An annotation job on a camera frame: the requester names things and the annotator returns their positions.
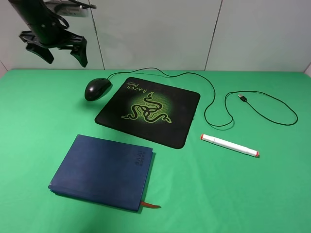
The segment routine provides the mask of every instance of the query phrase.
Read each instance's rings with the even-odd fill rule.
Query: mouse pad
[[[128,78],[95,118],[97,124],[180,149],[200,94]]]

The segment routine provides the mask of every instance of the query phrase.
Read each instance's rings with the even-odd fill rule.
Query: green snake logo
[[[121,116],[123,119],[137,120],[142,117],[147,123],[155,123],[158,120],[164,120],[171,124],[171,119],[166,113],[159,114],[158,111],[163,108],[163,104],[157,101],[152,101],[153,92],[150,92],[147,97],[143,98],[144,105],[133,104],[131,106],[131,112],[125,116]]]

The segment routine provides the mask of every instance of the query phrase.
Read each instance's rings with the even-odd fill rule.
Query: black computer mouse
[[[108,79],[93,79],[86,86],[84,97],[87,101],[98,100],[102,97],[111,86],[111,82]]]

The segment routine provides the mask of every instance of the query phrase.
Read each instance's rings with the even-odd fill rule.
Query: blue notebook
[[[152,148],[77,135],[49,189],[138,211],[152,155]]]

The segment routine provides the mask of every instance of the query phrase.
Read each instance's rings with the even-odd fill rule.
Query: green table surface
[[[207,116],[226,123],[227,92],[257,90],[280,98],[299,116],[273,124],[231,95],[235,126],[219,131],[203,117],[212,99],[200,77],[122,74],[102,99],[87,102],[87,83],[115,70],[12,70],[0,79],[1,233],[309,233],[311,232],[311,78],[294,72],[198,71],[216,89]],[[179,74],[181,71],[167,71]],[[186,144],[176,150],[100,126],[95,116],[133,76],[192,90],[201,99]],[[248,101],[271,119],[293,122],[279,102]],[[260,151],[247,156],[200,140],[202,133]],[[145,201],[161,209],[133,213],[57,196],[48,184],[77,134],[152,147]]]

